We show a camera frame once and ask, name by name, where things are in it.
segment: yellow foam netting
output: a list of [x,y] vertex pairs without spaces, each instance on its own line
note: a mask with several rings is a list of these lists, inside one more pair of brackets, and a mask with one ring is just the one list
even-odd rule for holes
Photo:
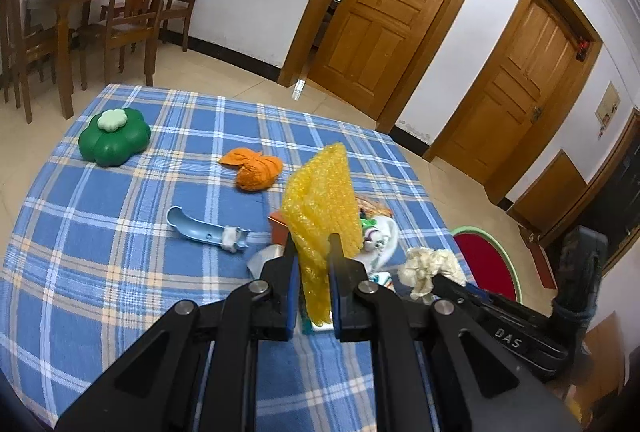
[[340,234],[345,257],[355,257],[362,246],[360,212],[342,143],[323,148],[289,177],[280,211],[298,250],[309,318],[317,325],[329,323],[329,235]]

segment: light blue plastic object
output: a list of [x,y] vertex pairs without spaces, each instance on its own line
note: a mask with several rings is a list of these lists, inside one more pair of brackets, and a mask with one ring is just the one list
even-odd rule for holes
[[[208,224],[207,222],[192,219],[182,211],[180,206],[169,208],[166,213],[166,221],[172,228],[191,240],[218,246],[222,243],[222,231],[225,226]],[[248,234],[248,229],[238,228],[237,248],[244,249],[247,247],[246,236]]]

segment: green rim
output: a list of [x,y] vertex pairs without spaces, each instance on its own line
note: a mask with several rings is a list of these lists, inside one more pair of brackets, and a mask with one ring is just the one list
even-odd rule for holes
[[509,255],[507,255],[507,252],[500,245],[500,243],[497,240],[495,240],[495,238],[492,237],[492,235],[490,235],[489,233],[487,233],[484,229],[480,229],[475,226],[460,226],[452,230],[451,232],[451,234],[454,237],[456,235],[459,235],[460,233],[473,233],[475,235],[479,235],[480,237],[483,237],[484,239],[486,239],[486,241],[489,242],[494,247],[495,251],[497,251],[498,254],[502,257],[502,260],[504,261],[504,263],[507,266],[507,269],[509,270],[509,274],[511,275],[511,281],[513,282],[513,285],[516,288],[516,302],[518,304],[522,304],[522,289],[520,288],[520,281],[518,280],[518,275],[516,275],[516,270],[513,267],[513,264],[511,263],[511,259],[509,258]]

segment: blue checkered tablecloth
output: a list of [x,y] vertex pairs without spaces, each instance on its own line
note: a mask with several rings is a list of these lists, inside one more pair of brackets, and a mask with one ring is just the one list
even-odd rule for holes
[[[152,129],[148,149],[118,168],[82,161],[78,135],[95,113],[139,109]],[[267,215],[287,177],[320,148],[347,148],[356,192],[388,205],[403,250],[426,245],[458,254],[442,219],[399,147],[347,123],[262,104],[176,90],[110,85],[53,150],[24,200],[0,277],[0,368],[39,417],[62,412],[169,307],[207,304],[250,278],[247,259],[270,243]],[[235,147],[282,159],[268,190],[242,193],[218,158]],[[181,238],[170,206],[208,222],[250,229],[250,246],[230,255]],[[375,429],[369,345],[300,332],[261,342],[257,429]]]

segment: bolt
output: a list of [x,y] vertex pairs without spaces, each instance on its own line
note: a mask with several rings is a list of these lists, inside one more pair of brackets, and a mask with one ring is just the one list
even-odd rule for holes
[[180,300],[177,304],[175,304],[175,312],[181,316],[188,315],[195,309],[195,304],[190,300]]
[[265,280],[254,280],[249,284],[249,291],[260,295],[265,293],[269,289],[269,284]]
[[378,284],[371,280],[363,280],[358,284],[358,290],[366,295],[371,295],[378,291]]
[[450,315],[455,309],[454,305],[448,300],[438,300],[434,304],[434,307],[436,308],[436,311],[441,315]]

